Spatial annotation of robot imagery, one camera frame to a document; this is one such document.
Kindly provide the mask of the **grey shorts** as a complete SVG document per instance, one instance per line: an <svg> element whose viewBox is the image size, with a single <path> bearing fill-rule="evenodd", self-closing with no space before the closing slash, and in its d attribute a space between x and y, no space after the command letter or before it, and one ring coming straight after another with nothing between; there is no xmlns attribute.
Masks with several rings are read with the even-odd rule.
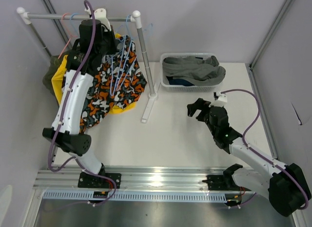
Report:
<svg viewBox="0 0 312 227"><path fill-rule="evenodd" d="M167 57L163 60L162 68L165 77L184 79L194 86L218 85L226 76L226 70L219 65L216 56L207 59L195 56Z"/></svg>

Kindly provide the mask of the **navy blue shorts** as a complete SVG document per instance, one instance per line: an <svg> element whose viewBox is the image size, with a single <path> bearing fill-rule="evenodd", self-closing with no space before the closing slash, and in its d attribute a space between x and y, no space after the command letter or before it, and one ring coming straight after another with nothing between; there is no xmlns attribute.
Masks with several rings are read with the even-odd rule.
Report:
<svg viewBox="0 0 312 227"><path fill-rule="evenodd" d="M181 86L186 86L186 87L193 86L192 83L184 79L174 79L173 77L168 77L168 76L166 78L169 82L169 85L181 85Z"/></svg>

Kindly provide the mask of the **orange black patterned shorts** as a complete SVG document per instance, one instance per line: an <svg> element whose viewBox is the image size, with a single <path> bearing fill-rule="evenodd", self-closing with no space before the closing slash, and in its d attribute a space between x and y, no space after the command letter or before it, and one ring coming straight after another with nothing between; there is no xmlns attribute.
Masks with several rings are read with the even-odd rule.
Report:
<svg viewBox="0 0 312 227"><path fill-rule="evenodd" d="M79 132L98 125L109 113L135 107L147 81L139 70L136 44L128 35L116 35L117 53L105 55L87 92Z"/></svg>

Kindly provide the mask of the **blue hanger of grey shorts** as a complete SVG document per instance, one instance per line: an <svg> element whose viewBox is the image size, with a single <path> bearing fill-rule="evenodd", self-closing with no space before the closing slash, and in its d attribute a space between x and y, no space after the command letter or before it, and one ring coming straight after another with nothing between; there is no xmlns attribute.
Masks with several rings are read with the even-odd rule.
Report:
<svg viewBox="0 0 312 227"><path fill-rule="evenodd" d="M117 88L116 88L116 91L118 91L120 89L120 83L123 83L121 81L121 78L123 76L124 73L127 72L127 70L129 69L127 67L127 63L129 61L129 56L130 56L130 51L131 51L131 48L132 48L132 43L133 43L133 40L132 40L132 34L130 32L130 29L129 29L129 26L128 26L128 23L131 22L131 15L128 15L127 18L126 18L126 30L127 30L127 38L129 39L128 42L129 42L129 46L128 46L128 50L127 50L127 53L125 54L125 51L126 51L126 47L125 47L125 50L124 50L124 54L123 54L123 59L122 59L122 64L121 64L121 68L120 68L120 73L119 73L119 79L118 79L118 82L117 82Z"/></svg>

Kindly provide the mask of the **blue hanger of patterned shorts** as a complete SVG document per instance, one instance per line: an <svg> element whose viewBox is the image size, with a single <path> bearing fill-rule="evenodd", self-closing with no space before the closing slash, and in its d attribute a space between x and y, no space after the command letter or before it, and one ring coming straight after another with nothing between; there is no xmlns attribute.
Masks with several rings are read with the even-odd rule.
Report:
<svg viewBox="0 0 312 227"><path fill-rule="evenodd" d="M119 79L119 73L120 73L120 68L121 68L121 64L122 64L122 59L123 59L123 54L124 54L124 50L125 50L125 43L126 43L126 38L127 36L124 35L123 39L121 40L122 43L122 49L121 51L118 52L119 57L120 57L120 61L119 61L119 65L116 65L117 71L116 71L116 76L114 76L114 65L113 65L113 57L111 58L111 83L110 83L110 96L113 97L115 95L116 92L116 88L117 88L117 82Z"/></svg>

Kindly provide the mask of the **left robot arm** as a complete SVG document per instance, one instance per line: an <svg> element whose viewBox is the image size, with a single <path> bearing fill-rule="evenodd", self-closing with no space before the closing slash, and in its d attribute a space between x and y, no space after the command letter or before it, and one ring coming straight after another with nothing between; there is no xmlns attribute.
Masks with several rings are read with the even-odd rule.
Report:
<svg viewBox="0 0 312 227"><path fill-rule="evenodd" d="M80 38L67 56L66 81L57 115L42 135L50 141L48 163L52 163L55 146L71 155L89 173L89 183L100 188L106 182L104 165L90 150L91 136L80 132L80 119L87 92L97 68L105 55L117 51L113 31L96 19L83 20L79 25Z"/></svg>

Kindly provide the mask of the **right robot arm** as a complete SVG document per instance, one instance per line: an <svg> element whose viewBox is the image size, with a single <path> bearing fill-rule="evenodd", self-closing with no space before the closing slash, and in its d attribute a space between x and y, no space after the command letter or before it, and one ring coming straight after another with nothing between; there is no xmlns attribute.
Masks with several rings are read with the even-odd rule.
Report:
<svg viewBox="0 0 312 227"><path fill-rule="evenodd" d="M285 217L308 208L312 195L300 166L287 165L247 143L245 137L230 126L225 107L199 98L187 105L189 117L196 111L200 112L196 119L206 124L216 146L253 169L248 171L241 165L233 165L225 170L222 182L227 189L247 188L268 199Z"/></svg>

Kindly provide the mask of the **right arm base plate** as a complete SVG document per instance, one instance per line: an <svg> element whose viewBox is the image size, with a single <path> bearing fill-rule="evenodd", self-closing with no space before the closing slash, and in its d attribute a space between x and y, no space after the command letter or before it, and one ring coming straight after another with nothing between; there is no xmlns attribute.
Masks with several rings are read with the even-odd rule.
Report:
<svg viewBox="0 0 312 227"><path fill-rule="evenodd" d="M232 180L224 178L223 175L207 175L205 180L202 180L203 183L206 183L208 190L212 191L240 191L242 190L234 184Z"/></svg>

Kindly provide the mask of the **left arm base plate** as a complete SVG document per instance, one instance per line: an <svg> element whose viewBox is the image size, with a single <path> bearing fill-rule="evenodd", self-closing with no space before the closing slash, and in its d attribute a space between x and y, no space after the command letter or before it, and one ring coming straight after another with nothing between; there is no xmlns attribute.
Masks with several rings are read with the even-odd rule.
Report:
<svg viewBox="0 0 312 227"><path fill-rule="evenodd" d="M120 173L106 173L106 176L112 179L116 183L117 189L120 188L120 183L121 183ZM79 180L78 180L78 187L79 188L114 189L114 185L111 181L87 174L85 172L80 173Z"/></svg>

